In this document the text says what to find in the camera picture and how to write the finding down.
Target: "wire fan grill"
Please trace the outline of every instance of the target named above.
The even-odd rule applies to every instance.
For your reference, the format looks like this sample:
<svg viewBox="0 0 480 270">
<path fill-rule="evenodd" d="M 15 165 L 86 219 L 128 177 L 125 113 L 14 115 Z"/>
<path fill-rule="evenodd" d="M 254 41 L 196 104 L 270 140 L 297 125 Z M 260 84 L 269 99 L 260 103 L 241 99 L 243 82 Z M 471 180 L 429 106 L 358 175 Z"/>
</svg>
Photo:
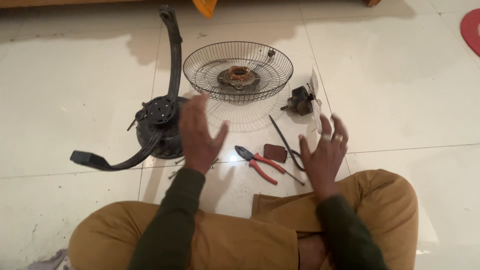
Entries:
<svg viewBox="0 0 480 270">
<path fill-rule="evenodd" d="M 232 67 L 247 67 L 251 79 L 237 84 L 230 77 L 222 80 Z M 285 54 L 270 46 L 232 41 L 196 50 L 185 60 L 183 73 L 200 93 L 209 92 L 215 100 L 244 103 L 280 92 L 293 74 L 293 65 Z"/>
</svg>

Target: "khaki trousers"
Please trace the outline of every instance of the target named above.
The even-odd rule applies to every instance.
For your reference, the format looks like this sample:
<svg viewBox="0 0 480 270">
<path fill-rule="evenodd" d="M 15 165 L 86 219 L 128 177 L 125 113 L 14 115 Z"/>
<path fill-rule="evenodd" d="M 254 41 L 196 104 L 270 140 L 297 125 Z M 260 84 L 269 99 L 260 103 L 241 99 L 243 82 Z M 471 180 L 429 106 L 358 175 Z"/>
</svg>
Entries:
<svg viewBox="0 0 480 270">
<path fill-rule="evenodd" d="M 391 270 L 414 267 L 418 204 L 412 186 L 384 170 L 355 173 L 339 182 L 356 214 L 370 230 Z M 250 219 L 198 211 L 190 269 L 298 268 L 297 238 L 322 232 L 312 193 L 278 198 L 254 195 Z M 107 205 L 72 234 L 69 256 L 76 270 L 126 269 L 158 205 L 128 201 Z M 330 256 L 322 270 L 333 269 Z"/>
</svg>

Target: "red rug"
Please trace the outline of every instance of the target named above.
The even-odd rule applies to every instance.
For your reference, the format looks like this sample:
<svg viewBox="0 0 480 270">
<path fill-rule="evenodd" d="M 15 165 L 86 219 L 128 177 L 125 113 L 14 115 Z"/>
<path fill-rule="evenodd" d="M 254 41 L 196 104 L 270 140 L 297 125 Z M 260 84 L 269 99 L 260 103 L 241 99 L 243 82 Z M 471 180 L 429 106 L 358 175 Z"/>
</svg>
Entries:
<svg viewBox="0 0 480 270">
<path fill-rule="evenodd" d="M 480 56 L 480 9 L 475 9 L 463 17 L 460 31 L 463 39 Z"/>
</svg>

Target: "black fan stand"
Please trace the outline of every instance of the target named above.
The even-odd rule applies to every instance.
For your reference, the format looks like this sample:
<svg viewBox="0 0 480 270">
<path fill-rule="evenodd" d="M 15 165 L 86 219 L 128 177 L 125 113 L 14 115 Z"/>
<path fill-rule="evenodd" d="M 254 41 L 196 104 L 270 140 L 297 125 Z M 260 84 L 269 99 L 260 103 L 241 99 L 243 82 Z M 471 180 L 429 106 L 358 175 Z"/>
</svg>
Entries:
<svg viewBox="0 0 480 270">
<path fill-rule="evenodd" d="M 171 51 L 170 84 L 166 96 L 157 97 L 146 103 L 135 114 L 137 139 L 142 149 L 128 160 L 110 165 L 105 158 L 94 153 L 75 150 L 70 160 L 101 171 L 120 171 L 140 164 L 148 156 L 174 159 L 183 155 L 178 130 L 179 112 L 186 98 L 178 97 L 181 76 L 182 38 L 173 8 L 160 7 L 160 17 L 168 30 Z"/>
</svg>

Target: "translucent fan blade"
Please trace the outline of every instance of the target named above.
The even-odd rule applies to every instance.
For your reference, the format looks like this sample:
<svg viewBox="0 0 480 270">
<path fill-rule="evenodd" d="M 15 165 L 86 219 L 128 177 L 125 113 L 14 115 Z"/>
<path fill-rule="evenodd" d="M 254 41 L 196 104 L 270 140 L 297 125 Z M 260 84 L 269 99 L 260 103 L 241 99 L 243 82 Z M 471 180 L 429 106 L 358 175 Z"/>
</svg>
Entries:
<svg viewBox="0 0 480 270">
<path fill-rule="evenodd" d="M 312 105 L 313 105 L 313 117 L 315 118 L 315 125 L 317 126 L 318 134 L 321 134 L 322 122 L 320 121 L 320 114 L 322 114 L 322 102 L 317 98 L 318 79 L 314 69 L 312 69 L 312 76 L 310 77 L 309 87 L 310 87 L 310 92 L 314 97 L 314 99 L 312 100 Z"/>
</svg>

